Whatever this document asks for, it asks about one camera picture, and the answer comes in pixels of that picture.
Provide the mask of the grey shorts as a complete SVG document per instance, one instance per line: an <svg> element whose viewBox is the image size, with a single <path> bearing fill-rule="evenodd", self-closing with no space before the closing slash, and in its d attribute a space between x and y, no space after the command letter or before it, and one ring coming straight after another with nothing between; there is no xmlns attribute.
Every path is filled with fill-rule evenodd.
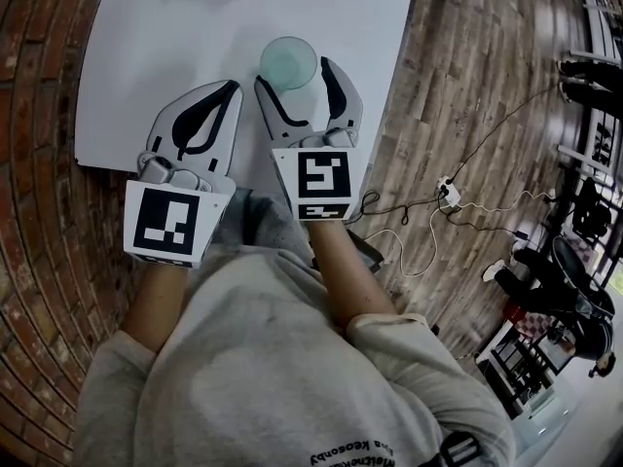
<svg viewBox="0 0 623 467"><path fill-rule="evenodd" d="M310 265L307 235L282 198L238 188L212 238L214 244L282 249Z"/></svg>

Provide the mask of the person's right forearm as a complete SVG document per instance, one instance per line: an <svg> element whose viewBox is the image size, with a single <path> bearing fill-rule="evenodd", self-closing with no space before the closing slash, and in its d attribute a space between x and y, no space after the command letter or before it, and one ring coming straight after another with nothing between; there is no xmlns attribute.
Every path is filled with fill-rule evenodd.
<svg viewBox="0 0 623 467"><path fill-rule="evenodd" d="M345 329L360 315L397 313L341 221L309 221L306 226L337 326Z"/></svg>

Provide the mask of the black lounge chair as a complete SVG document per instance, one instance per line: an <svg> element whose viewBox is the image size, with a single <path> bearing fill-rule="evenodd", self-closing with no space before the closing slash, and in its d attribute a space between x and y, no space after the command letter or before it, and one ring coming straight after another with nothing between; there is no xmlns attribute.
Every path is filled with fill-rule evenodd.
<svg viewBox="0 0 623 467"><path fill-rule="evenodd" d="M578 254L561 236L553 240L552 257L575 296L565 318L566 327L574 336L574 356L597 362L612 348L612 300L593 282Z"/></svg>

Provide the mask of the black device box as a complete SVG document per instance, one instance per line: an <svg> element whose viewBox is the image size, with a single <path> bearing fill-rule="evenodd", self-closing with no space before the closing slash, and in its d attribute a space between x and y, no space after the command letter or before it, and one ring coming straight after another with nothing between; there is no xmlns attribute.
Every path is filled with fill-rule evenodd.
<svg viewBox="0 0 623 467"><path fill-rule="evenodd" d="M385 261L383 254L351 230L348 230L348 235L368 270L373 274L380 271Z"/></svg>

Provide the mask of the person's left forearm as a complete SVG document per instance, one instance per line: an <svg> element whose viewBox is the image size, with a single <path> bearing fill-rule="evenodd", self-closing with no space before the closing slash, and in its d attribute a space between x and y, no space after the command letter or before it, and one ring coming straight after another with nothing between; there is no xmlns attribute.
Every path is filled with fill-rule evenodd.
<svg viewBox="0 0 623 467"><path fill-rule="evenodd" d="M153 353L158 353L177 325L184 305L189 270L149 264L122 330Z"/></svg>

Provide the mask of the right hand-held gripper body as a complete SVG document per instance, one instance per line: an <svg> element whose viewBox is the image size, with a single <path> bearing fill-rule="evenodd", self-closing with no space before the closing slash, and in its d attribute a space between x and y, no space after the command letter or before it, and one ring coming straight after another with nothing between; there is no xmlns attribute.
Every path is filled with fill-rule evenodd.
<svg viewBox="0 0 623 467"><path fill-rule="evenodd" d="M356 138L354 129L338 128L273 145L276 174L296 220L346 221L351 217L364 176Z"/></svg>

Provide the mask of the white power strip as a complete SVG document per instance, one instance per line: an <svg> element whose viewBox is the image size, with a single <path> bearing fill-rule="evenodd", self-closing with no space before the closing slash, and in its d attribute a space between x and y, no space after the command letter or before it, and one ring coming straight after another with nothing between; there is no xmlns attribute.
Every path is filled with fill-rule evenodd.
<svg viewBox="0 0 623 467"><path fill-rule="evenodd" d="M442 207L457 207L460 194L450 177L444 175L437 181L437 196Z"/></svg>

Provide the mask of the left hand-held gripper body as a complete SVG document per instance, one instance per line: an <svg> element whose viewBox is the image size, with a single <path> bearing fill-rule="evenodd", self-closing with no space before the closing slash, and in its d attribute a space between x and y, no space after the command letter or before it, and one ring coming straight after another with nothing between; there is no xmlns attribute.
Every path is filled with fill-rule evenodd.
<svg viewBox="0 0 623 467"><path fill-rule="evenodd" d="M124 251L143 262L197 269L237 189L219 162L210 157L203 167L140 154L138 179L126 187Z"/></svg>

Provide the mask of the translucent green cup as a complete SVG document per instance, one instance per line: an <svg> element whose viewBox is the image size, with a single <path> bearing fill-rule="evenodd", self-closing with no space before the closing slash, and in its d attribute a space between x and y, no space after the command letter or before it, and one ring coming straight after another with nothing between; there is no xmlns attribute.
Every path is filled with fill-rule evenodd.
<svg viewBox="0 0 623 467"><path fill-rule="evenodd" d="M263 50L259 75L274 89L296 90L312 80L317 65L316 52L307 41L283 36L272 40Z"/></svg>

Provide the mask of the black backpack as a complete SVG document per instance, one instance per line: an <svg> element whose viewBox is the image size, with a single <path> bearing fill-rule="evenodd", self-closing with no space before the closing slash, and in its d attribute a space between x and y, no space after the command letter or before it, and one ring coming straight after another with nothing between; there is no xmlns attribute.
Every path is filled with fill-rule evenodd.
<svg viewBox="0 0 623 467"><path fill-rule="evenodd" d="M607 233L611 214L602 204L592 177L586 178L575 199L572 227L576 234L586 240L594 240Z"/></svg>

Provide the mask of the grey sweatshirt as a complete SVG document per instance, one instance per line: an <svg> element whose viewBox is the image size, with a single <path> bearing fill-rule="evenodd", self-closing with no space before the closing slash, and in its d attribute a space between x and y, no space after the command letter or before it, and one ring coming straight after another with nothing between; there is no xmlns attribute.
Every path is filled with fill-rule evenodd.
<svg viewBox="0 0 623 467"><path fill-rule="evenodd" d="M95 353L77 467L421 467L459 434L511 467L499 401L414 313L330 322L287 251L218 252L163 349L118 332Z"/></svg>

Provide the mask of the purple checkered cloth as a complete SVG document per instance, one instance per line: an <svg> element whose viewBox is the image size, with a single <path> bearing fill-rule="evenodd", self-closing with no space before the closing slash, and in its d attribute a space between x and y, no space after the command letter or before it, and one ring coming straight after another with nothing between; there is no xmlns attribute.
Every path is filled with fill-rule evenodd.
<svg viewBox="0 0 623 467"><path fill-rule="evenodd" d="M554 322L555 319L551 316L527 312L521 320L514 324L514 328L530 341L536 341L546 334Z"/></svg>

